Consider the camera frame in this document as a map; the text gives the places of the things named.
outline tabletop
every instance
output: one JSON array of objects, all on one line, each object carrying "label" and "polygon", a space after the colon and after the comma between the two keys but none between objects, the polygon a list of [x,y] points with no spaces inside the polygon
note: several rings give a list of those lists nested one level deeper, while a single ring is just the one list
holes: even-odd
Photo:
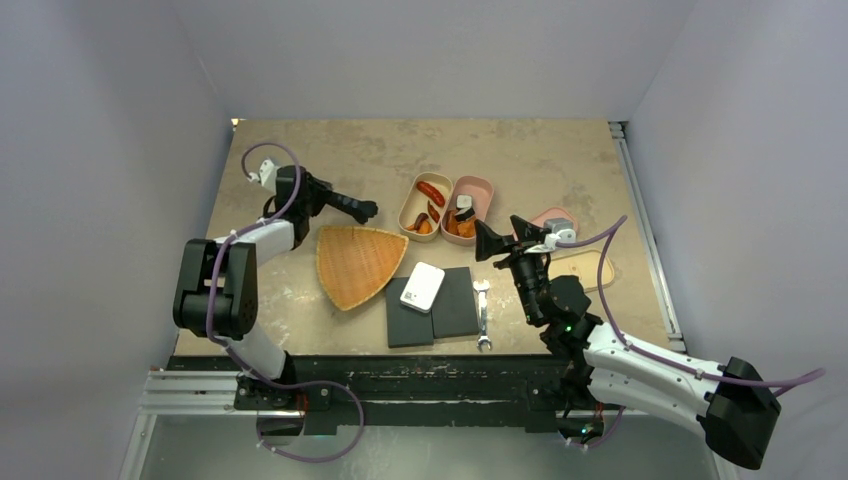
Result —
[{"label": "tabletop", "polygon": [[[491,181],[495,194],[486,223],[496,232],[511,231],[512,214],[529,220],[550,207],[562,207],[576,217],[578,239],[586,239],[628,215],[609,250],[615,279],[604,292],[624,331],[668,346],[629,187],[605,120],[245,120],[238,124],[230,147],[209,238],[224,236],[261,214],[271,194],[245,179],[240,158],[252,145],[265,141],[290,147],[310,173],[331,182],[336,191],[377,202],[379,214],[367,226],[392,232],[398,232],[398,212],[413,179],[428,171],[454,181],[463,175]],[[266,157],[289,162],[282,150],[260,147],[248,157],[248,170],[258,170]],[[346,312],[332,304],[316,272],[317,232],[324,225],[355,224],[326,207],[310,221],[311,232],[299,248],[260,267],[258,322],[272,340],[295,354],[476,353],[476,336],[389,349],[383,292]],[[489,280],[488,334],[493,353],[546,353],[540,330],[525,323],[508,270],[496,270],[491,261],[476,263],[473,247],[438,236],[429,243],[411,241],[395,276],[408,276],[419,261],[440,268],[467,266],[475,280]],[[588,295],[589,311],[605,318],[597,292]],[[175,354],[210,355],[221,350],[181,330]]]}]

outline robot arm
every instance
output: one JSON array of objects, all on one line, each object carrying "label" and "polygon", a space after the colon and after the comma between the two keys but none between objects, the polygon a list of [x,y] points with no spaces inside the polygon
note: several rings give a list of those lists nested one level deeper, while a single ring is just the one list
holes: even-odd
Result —
[{"label": "robot arm", "polygon": [[[377,214],[377,204],[360,201],[332,190],[332,185],[312,176],[302,167],[279,167],[271,160],[263,162],[258,179],[263,186],[276,182],[276,207],[280,209],[294,188],[295,168],[300,168],[301,188],[282,218],[260,218],[263,226],[238,237],[224,253],[215,296],[214,334],[253,370],[270,379],[279,379],[286,364],[286,352],[280,349],[262,326],[256,323],[259,291],[257,269],[281,253],[294,250],[309,233],[309,219],[318,215],[325,204],[365,223]],[[206,337],[206,312],[212,267],[227,237],[215,240],[195,239],[186,243],[177,292],[174,296],[174,323]]]},{"label": "robot arm", "polygon": [[[631,335],[622,343],[610,323],[588,313],[591,300],[577,277],[548,278],[551,246],[556,243],[551,230],[517,216],[511,221],[517,238],[498,235],[477,221],[475,257],[484,261],[507,254],[494,266],[510,269],[527,323],[545,328],[541,340],[568,363],[559,389],[547,392],[565,400],[564,417],[571,410],[592,410],[598,403],[635,408],[701,436],[713,451],[737,465],[759,468],[780,404],[768,388],[715,380],[761,381],[753,366],[735,357],[726,365],[687,357]],[[585,428],[560,431],[584,442],[588,438]]]}]

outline triangular wicker tray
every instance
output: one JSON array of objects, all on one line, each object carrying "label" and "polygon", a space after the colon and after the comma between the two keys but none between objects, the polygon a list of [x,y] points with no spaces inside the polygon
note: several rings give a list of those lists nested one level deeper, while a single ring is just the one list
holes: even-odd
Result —
[{"label": "triangular wicker tray", "polygon": [[315,261],[318,279],[339,310],[350,310],[389,283],[408,245],[403,235],[376,228],[322,227]]}]

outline wrench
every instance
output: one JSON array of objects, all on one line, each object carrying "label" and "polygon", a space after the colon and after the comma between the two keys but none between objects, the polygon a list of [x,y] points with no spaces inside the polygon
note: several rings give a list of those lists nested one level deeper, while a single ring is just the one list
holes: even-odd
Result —
[{"label": "wrench", "polygon": [[492,341],[489,340],[488,332],[486,331],[486,310],[488,303],[486,302],[486,292],[489,291],[489,281],[474,282],[474,290],[477,291],[477,303],[480,306],[480,338],[477,339],[477,350],[483,351],[483,345],[492,350]]}]

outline gray wall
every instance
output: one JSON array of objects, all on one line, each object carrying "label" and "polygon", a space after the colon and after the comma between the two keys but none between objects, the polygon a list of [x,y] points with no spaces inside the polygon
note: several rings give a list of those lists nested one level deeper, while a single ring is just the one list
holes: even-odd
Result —
[{"label": "gray wall", "polygon": [[0,6],[3,478],[115,478],[228,128],[173,7]]},{"label": "gray wall", "polygon": [[695,0],[176,0],[234,117],[634,112]]},{"label": "gray wall", "polygon": [[781,397],[763,471],[845,478],[848,3],[702,0],[628,128],[687,344]]}]

